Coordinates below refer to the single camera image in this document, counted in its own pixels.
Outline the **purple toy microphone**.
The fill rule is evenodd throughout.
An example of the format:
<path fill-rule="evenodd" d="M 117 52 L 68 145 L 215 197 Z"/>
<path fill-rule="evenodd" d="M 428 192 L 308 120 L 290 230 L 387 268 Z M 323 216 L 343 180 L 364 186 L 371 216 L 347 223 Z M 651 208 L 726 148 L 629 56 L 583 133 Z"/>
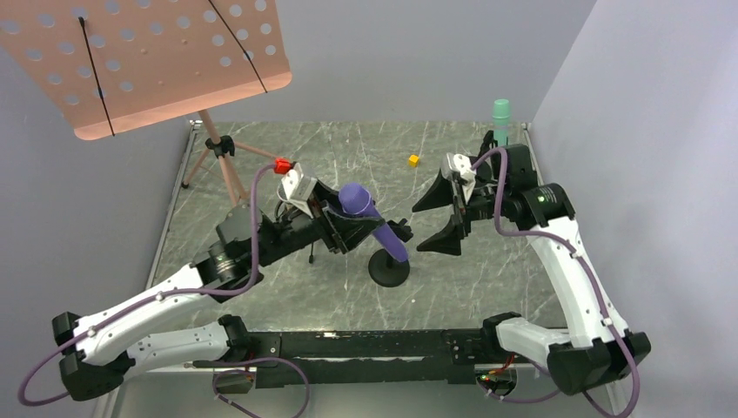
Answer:
<path fill-rule="evenodd" d="M 376 209 L 370 192 L 362 185 L 352 182 L 339 190 L 339 203 L 343 212 L 356 218 L 379 220 L 380 225 L 372 236 L 398 262 L 408 261 L 408 252 L 400 238 Z"/>

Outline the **black round-base clip mic stand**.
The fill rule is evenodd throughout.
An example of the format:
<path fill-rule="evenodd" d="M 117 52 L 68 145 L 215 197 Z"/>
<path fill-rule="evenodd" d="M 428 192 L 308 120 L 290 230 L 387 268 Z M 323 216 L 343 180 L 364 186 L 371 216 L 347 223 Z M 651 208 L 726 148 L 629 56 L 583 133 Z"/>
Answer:
<path fill-rule="evenodd" d="M 387 249 L 385 245 L 388 235 L 385 232 L 379 232 L 378 242 L 381 248 L 369 259 L 367 270 L 371 279 L 379 286 L 398 287 L 409 277 L 410 262 L 408 257 L 404 261 L 397 261 L 393 255 L 397 247 L 407 253 L 406 243 L 413 237 L 413 232 L 407 219 L 390 220 L 387 225 L 394 234 L 394 239 L 390 240 L 390 249 Z"/>

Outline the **teal toy microphone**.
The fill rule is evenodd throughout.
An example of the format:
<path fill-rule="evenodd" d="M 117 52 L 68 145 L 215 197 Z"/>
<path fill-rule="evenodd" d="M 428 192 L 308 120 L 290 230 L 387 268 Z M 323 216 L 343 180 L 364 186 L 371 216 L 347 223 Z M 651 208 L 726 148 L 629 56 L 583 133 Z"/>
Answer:
<path fill-rule="evenodd" d="M 511 119 L 511 106 L 508 99 L 499 98 L 493 102 L 492 118 L 493 140 L 497 146 L 507 146 Z"/>

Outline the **black shock mount tripod stand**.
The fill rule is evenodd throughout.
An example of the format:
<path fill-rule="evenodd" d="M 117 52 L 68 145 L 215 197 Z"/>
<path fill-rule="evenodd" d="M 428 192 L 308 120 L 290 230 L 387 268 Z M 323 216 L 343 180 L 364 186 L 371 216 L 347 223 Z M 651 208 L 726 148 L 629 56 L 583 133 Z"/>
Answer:
<path fill-rule="evenodd" d="M 277 204 L 274 207 L 273 215 L 275 220 L 280 221 L 282 219 L 287 219 L 289 216 L 295 215 L 300 213 L 300 210 L 297 209 L 292 204 L 285 203 L 283 200 L 279 200 Z M 308 255 L 308 263 L 313 264 L 315 261 L 315 255 L 314 255 L 314 244 L 310 244 L 310 252 Z"/>

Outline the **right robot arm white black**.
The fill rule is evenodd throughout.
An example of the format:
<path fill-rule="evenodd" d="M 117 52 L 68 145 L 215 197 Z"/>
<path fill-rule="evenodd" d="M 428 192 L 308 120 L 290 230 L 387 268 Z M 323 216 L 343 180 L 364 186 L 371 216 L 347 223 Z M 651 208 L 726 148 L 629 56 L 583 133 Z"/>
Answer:
<path fill-rule="evenodd" d="M 534 361 L 567 395 L 632 374 L 650 353 L 646 334 L 631 331 L 590 266 L 566 192 L 558 184 L 539 183 L 527 146 L 493 148 L 476 161 L 448 153 L 413 211 L 443 206 L 452 207 L 453 214 L 418 251 L 459 256 L 472 223 L 491 219 L 499 234 L 527 239 L 564 313 L 564 333 L 537 326 L 518 313 L 494 315 L 480 330 L 486 351 Z"/>

